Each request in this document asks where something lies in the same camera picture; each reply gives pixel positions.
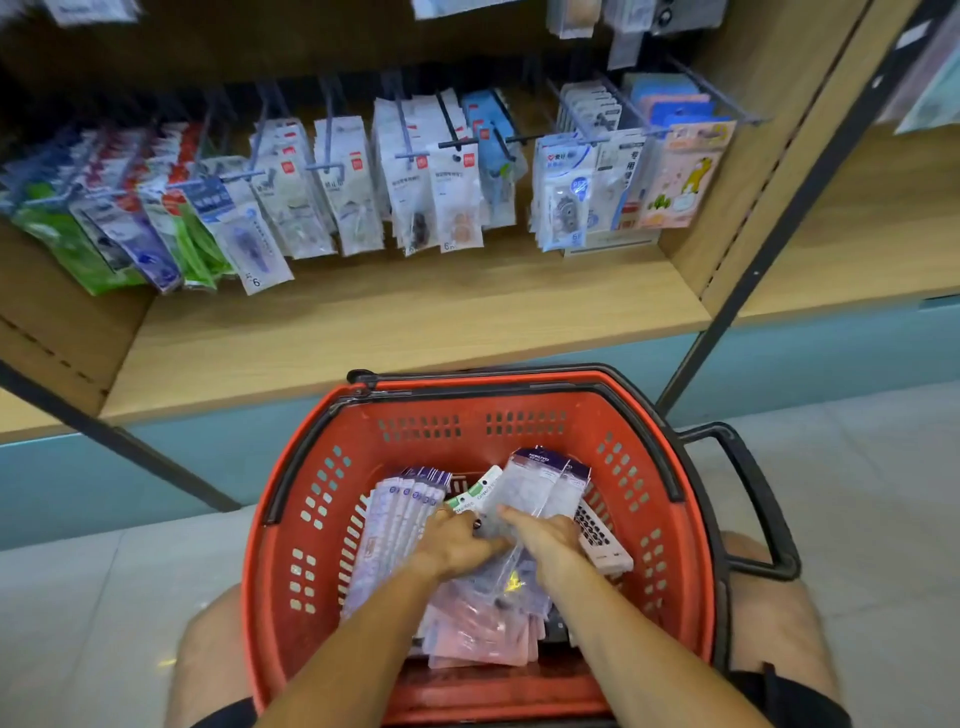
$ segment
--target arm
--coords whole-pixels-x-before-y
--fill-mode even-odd
[[[417,550],[324,642],[257,728],[375,728],[430,596],[446,579],[476,569],[509,546],[473,538],[467,511],[444,507],[427,522]]]
[[[538,580],[576,634],[621,726],[770,728],[747,698],[644,617],[571,547],[577,538],[569,519],[542,521],[512,510],[502,517],[537,559]]]

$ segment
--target wooden shelf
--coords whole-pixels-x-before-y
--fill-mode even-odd
[[[960,128],[873,127],[740,312],[762,321],[960,292]]]
[[[72,432],[59,420],[0,389],[0,445]]]
[[[565,259],[519,230],[490,234],[482,250],[305,261],[295,280],[252,297],[231,284],[158,298],[102,416],[201,412],[320,393],[355,368],[509,363],[708,322],[656,246]]]

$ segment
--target black shorts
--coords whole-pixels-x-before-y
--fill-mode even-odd
[[[732,672],[730,681],[777,728],[852,728],[847,712],[828,697],[777,675],[772,665],[760,672]],[[253,698],[240,700],[194,728],[252,728]]]

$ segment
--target black metal frame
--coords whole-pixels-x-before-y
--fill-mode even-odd
[[[657,409],[662,415],[666,416],[673,409],[721,337],[732,326],[744,303],[793,237],[794,232],[827,188],[840,165],[879,116],[884,105],[900,85],[900,81],[936,33],[941,21],[949,14],[953,4],[954,0],[923,0],[911,15],[901,32],[929,22],[925,35],[901,48],[895,44],[880,62],[871,81],[863,87],[860,95],[853,102],[847,116],[814,162],[793,199],[763,241],[750,265],[740,276],[740,280],[720,307],[716,317],[710,322],[707,330],[697,336],[677,371],[670,377],[670,381],[667,382],[657,400]]]
[[[130,460],[148,473],[198,498],[211,508],[224,513],[240,509],[240,503],[221,493],[183,465],[179,465],[162,452],[151,448],[129,432],[90,417],[68,401],[23,376],[4,361],[0,361],[0,387],[37,409],[43,410],[51,417],[57,418],[94,442]]]

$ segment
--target black basket handle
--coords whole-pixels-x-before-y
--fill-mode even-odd
[[[793,581],[798,578],[801,571],[801,562],[797,545],[793,543],[790,528],[786,524],[786,519],[783,517],[783,511],[780,510],[780,504],[777,503],[774,492],[770,489],[770,483],[767,482],[766,476],[747,448],[747,444],[743,442],[743,438],[726,423],[701,425],[684,432],[678,432],[677,435],[685,445],[707,437],[714,438],[723,448],[727,457],[730,458],[740,482],[743,483],[747,495],[750,496],[750,502],[754,505],[756,518],[760,521],[760,528],[763,529],[767,547],[773,557],[773,564],[764,564],[760,561],[732,556],[728,553],[727,561],[730,568],[734,571],[778,581]]]

